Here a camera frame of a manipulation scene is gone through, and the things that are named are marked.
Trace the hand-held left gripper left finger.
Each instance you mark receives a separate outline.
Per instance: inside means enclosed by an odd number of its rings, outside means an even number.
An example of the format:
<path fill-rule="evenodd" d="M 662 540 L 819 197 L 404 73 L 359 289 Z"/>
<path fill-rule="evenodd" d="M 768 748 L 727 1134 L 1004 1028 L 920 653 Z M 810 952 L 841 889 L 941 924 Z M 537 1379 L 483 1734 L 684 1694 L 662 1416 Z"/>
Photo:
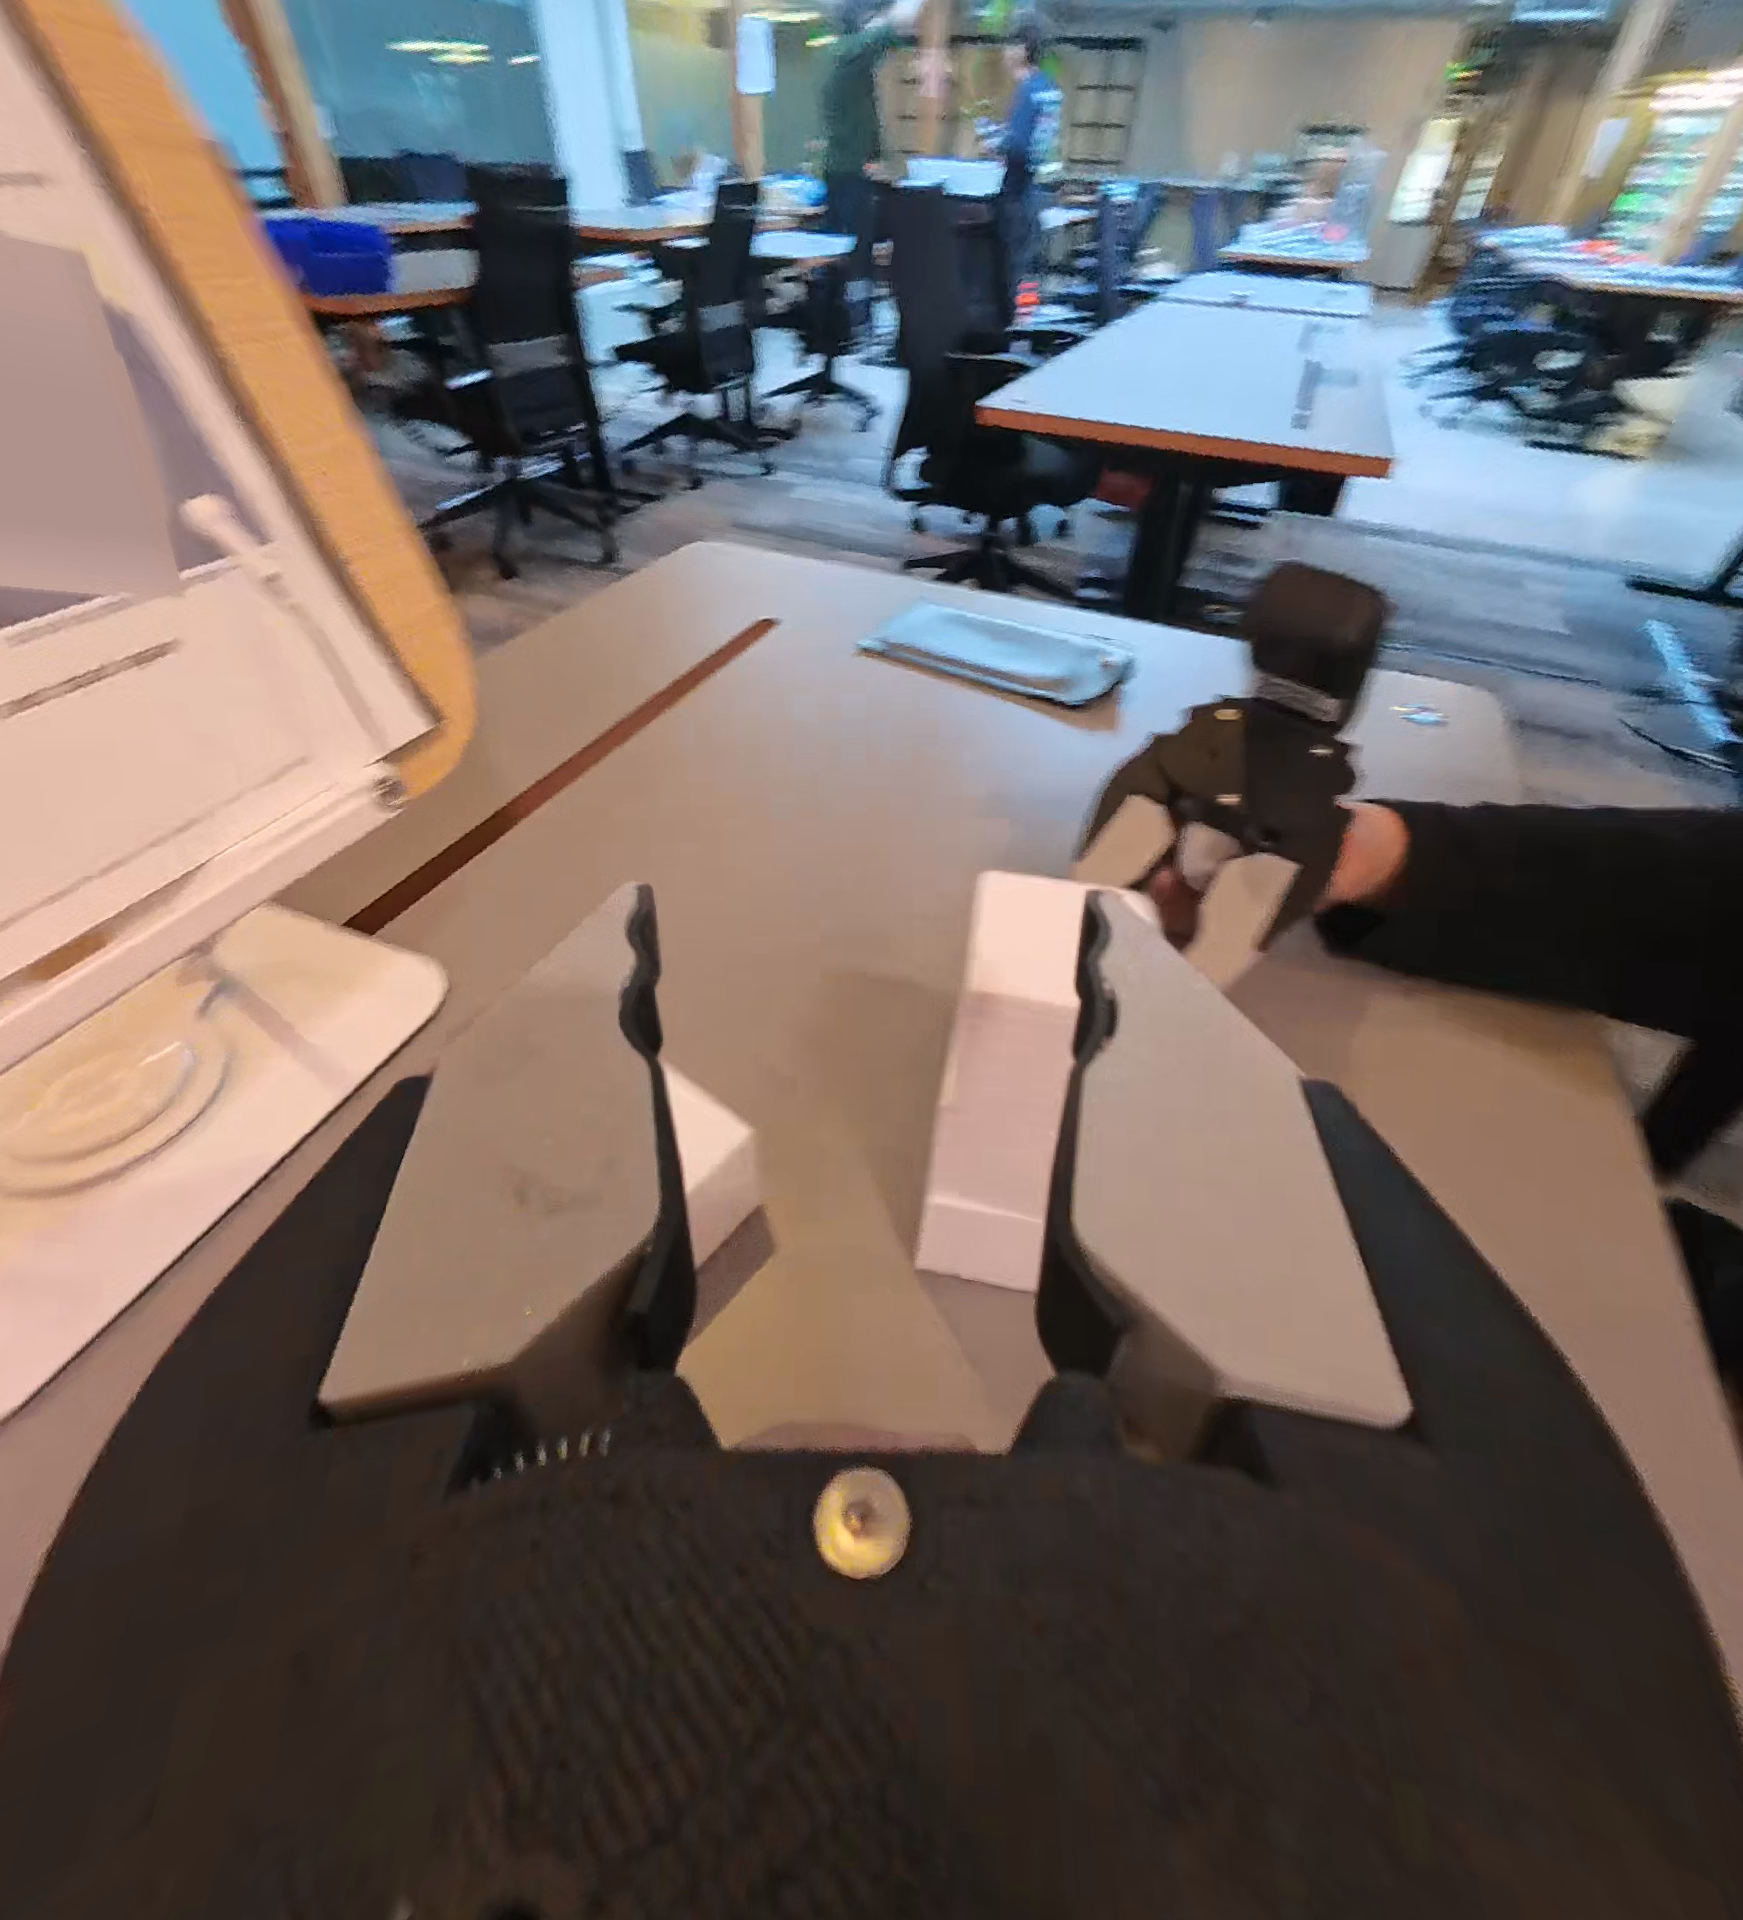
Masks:
<path fill-rule="evenodd" d="M 676 1369 L 697 1270 L 654 888 L 609 894 L 430 1076 L 321 1405 L 609 1419 Z"/>

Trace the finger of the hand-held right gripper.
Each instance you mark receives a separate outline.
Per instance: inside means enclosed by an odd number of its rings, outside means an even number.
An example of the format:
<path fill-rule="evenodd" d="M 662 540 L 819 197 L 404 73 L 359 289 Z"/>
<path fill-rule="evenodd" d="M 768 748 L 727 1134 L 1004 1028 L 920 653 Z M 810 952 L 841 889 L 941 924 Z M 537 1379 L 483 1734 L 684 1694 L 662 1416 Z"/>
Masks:
<path fill-rule="evenodd" d="M 1216 988 L 1250 974 L 1286 911 L 1301 868 L 1273 851 L 1229 858 L 1211 876 L 1197 908 L 1196 971 Z"/>
<path fill-rule="evenodd" d="M 1074 861 L 1074 881 L 1103 889 L 1146 889 L 1150 876 L 1177 864 L 1180 826 L 1171 809 L 1129 796 L 1105 813 Z"/>

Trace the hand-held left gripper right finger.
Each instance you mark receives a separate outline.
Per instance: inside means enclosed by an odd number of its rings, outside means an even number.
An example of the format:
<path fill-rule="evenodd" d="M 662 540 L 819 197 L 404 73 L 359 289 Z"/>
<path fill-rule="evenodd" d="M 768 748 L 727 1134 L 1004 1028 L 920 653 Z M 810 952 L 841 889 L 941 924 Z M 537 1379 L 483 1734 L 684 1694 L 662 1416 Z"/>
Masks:
<path fill-rule="evenodd" d="M 1089 889 L 1035 1328 L 1168 1459 L 1270 1407 L 1402 1430 L 1413 1401 L 1307 1077 L 1123 892 Z"/>

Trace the person's right forearm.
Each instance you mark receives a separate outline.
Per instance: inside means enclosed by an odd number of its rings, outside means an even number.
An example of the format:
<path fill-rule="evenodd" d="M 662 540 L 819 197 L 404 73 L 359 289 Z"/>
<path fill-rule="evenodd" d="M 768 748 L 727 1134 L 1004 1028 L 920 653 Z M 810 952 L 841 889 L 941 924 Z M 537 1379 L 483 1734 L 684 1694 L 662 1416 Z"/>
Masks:
<path fill-rule="evenodd" d="M 1743 812 L 1384 803 L 1412 855 L 1326 947 L 1690 1041 L 1743 1033 Z"/>

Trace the person's right hand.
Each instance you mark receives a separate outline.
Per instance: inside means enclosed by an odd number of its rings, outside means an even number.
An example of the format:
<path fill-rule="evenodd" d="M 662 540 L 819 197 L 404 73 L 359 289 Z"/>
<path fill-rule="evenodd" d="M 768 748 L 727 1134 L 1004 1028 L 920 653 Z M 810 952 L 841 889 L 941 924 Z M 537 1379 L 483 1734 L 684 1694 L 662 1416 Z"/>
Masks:
<path fill-rule="evenodd" d="M 1352 803 L 1337 809 L 1339 843 L 1318 911 L 1383 908 L 1408 868 L 1408 819 L 1383 803 Z"/>

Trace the grey flat pouch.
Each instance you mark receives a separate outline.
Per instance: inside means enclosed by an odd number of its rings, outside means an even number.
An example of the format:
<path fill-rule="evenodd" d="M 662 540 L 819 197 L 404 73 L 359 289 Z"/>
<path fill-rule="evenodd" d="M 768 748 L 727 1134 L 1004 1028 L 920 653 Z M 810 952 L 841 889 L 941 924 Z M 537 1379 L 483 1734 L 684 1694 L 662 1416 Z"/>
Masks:
<path fill-rule="evenodd" d="M 920 601 L 858 640 L 874 659 L 982 686 L 1004 697 L 1082 709 L 1111 697 L 1136 655 L 1096 634 Z"/>

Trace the wood-edged background desk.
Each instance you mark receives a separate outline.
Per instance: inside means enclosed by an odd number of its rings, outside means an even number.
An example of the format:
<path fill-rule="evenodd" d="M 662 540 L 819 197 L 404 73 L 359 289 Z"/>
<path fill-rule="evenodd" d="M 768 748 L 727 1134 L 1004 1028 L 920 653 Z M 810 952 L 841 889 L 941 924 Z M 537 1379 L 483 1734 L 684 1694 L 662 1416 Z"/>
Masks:
<path fill-rule="evenodd" d="M 1297 488 L 1334 513 L 1395 470 L 1387 383 L 1368 322 L 1160 298 L 977 402 L 977 422 L 1093 451 L 1150 479 L 1116 593 L 1164 621 L 1216 494 Z"/>

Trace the black office chair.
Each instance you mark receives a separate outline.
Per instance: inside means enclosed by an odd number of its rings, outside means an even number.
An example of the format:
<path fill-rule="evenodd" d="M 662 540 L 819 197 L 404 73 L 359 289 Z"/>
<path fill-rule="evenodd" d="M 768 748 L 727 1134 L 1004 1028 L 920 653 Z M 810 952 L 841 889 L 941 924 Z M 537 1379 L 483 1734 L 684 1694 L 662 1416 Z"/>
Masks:
<path fill-rule="evenodd" d="M 769 474 L 779 434 L 756 415 L 756 263 L 761 187 L 727 177 L 716 187 L 709 226 L 691 238 L 658 247 L 655 259 L 676 282 L 676 297 L 643 308 L 643 336 L 620 345 L 622 366 L 658 374 L 680 411 L 646 426 L 619 449 L 622 470 L 632 473 L 648 451 L 687 441 L 690 486 L 697 474 L 697 447 L 717 444 L 754 459 Z"/>
<path fill-rule="evenodd" d="M 950 508 L 982 524 L 974 544 L 911 555 L 900 562 L 903 571 L 1074 602 L 1077 587 L 1025 561 L 1017 534 L 1033 523 L 1035 511 L 1055 508 L 1067 517 L 1096 494 L 1101 462 L 1078 447 L 979 419 L 979 405 L 1031 366 L 1012 354 L 968 348 L 969 304 L 957 220 L 939 184 L 900 187 L 894 194 L 890 286 L 908 402 L 894 431 L 884 486 L 913 508 Z"/>
<path fill-rule="evenodd" d="M 537 511 L 620 557 L 619 488 L 604 449 L 578 302 L 578 252 L 566 180 L 550 167 L 469 167 L 477 275 L 470 322 L 477 361 L 443 386 L 445 422 L 483 482 L 421 523 L 436 555 L 451 527 L 488 514 L 491 562 L 516 580 L 514 538 Z"/>

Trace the white wooden document stand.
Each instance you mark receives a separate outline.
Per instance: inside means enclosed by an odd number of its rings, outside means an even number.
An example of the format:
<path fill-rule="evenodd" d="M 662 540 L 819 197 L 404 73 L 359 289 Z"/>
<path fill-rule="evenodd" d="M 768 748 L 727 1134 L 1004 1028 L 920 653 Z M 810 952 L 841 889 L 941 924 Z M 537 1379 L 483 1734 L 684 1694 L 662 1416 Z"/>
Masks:
<path fill-rule="evenodd" d="M 284 894 L 438 785 L 475 727 L 463 623 L 258 213 L 114 5 L 0 5 L 259 451 L 436 727 L 0 974 L 0 1427 L 445 1003 L 429 958 Z"/>

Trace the printed instruction sheet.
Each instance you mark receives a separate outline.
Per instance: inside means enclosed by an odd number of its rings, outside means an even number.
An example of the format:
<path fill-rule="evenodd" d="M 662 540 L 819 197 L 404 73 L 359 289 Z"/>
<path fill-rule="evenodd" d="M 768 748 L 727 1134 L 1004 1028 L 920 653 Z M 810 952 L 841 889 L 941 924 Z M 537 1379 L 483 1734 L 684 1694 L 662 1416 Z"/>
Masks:
<path fill-rule="evenodd" d="M 0 974 L 432 727 L 0 11 Z"/>

